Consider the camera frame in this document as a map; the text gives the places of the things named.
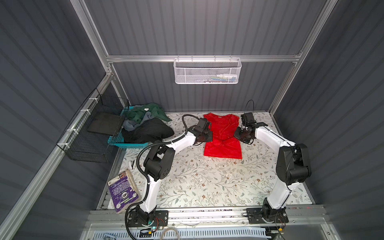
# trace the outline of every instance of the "blue-gray garment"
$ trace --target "blue-gray garment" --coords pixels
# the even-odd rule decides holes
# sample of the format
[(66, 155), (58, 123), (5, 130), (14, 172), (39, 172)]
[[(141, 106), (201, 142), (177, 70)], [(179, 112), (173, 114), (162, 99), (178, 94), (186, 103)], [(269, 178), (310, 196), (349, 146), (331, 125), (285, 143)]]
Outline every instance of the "blue-gray garment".
[(136, 123), (134, 120), (127, 119), (123, 122), (122, 126), (124, 127), (125, 130), (130, 132), (130, 131), (135, 130), (135, 128), (137, 128), (141, 124), (143, 124), (143, 122), (145, 122), (149, 119), (152, 119), (152, 118), (154, 118), (154, 116), (151, 115), (151, 112), (146, 112), (140, 123)]

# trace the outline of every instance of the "teal plastic basket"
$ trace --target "teal plastic basket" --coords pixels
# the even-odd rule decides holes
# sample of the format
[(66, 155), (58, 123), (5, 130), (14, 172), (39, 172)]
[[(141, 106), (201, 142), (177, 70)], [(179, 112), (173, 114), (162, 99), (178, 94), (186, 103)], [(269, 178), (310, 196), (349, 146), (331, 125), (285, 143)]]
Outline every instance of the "teal plastic basket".
[[(129, 110), (132, 110), (133, 106), (125, 107), (121, 113), (120, 116), (122, 116), (125, 112), (128, 112)], [(119, 131), (119, 134), (114, 137), (108, 138), (108, 144), (109, 145), (115, 145), (119, 148), (145, 148), (149, 145), (149, 142), (147, 143), (124, 143), (124, 138), (122, 137), (121, 130)]]

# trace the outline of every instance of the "gray wall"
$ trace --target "gray wall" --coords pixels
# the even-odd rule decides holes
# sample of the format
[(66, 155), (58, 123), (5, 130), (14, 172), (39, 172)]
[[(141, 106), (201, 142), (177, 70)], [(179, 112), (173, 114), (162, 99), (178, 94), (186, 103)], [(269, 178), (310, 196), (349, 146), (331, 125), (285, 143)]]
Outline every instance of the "gray wall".
[(173, 63), (114, 63), (131, 104), (166, 111), (267, 110), (292, 63), (243, 63), (238, 84), (176, 84)]
[[(105, 72), (69, 1), (0, 1), (0, 62), (2, 222)], [(64, 159), (15, 238), (77, 235), (108, 167)]]
[[(324, 0), (91, 1), (110, 55), (299, 53)], [(268, 110), (290, 63), (243, 63), (238, 84), (177, 85), (170, 63), (116, 63), (133, 104), (166, 111)]]
[(343, 239), (381, 239), (384, 1), (339, 1), (275, 114), (309, 147), (306, 183)]

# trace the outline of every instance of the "black mesh basket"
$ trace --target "black mesh basket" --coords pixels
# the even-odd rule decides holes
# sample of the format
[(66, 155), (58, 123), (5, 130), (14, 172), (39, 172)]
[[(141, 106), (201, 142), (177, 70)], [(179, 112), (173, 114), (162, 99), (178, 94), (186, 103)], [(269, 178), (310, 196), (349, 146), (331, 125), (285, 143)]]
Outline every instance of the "black mesh basket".
[[(127, 99), (98, 95), (88, 109), (77, 111), (73, 119), (80, 111), (84, 111), (80, 121), (72, 130), (68, 130), (70, 124), (67, 126), (64, 133), (70, 131), (69, 138), (64, 143), (58, 142), (57, 145), (71, 160), (102, 163), (113, 161), (118, 148), (108, 145), (109, 136), (88, 132), (87, 129), (98, 113), (110, 113), (119, 116), (123, 110), (123, 105), (129, 105)], [(120, 128), (117, 128), (115, 135), (117, 135), (119, 131)]]

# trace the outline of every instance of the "white cable tray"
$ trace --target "white cable tray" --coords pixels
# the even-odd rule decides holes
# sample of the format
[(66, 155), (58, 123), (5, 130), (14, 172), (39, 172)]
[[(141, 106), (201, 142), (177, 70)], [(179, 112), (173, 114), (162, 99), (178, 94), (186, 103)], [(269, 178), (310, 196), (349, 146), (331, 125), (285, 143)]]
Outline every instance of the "white cable tray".
[[(160, 239), (164, 230), (155, 232), (152, 237), (139, 238), (139, 230), (131, 230), (137, 239)], [(260, 227), (215, 227), (215, 228), (177, 228), (180, 239), (206, 239), (206, 238), (229, 238), (248, 237), (249, 239), (271, 238), (265, 235), (265, 229)], [(108, 239), (108, 236), (114, 236), (116, 240), (130, 240), (126, 230), (115, 231), (95, 231), (92, 240)], [(166, 232), (164, 239), (177, 239), (174, 231)]]
[(239, 58), (175, 58), (177, 84), (236, 84), (241, 61)]

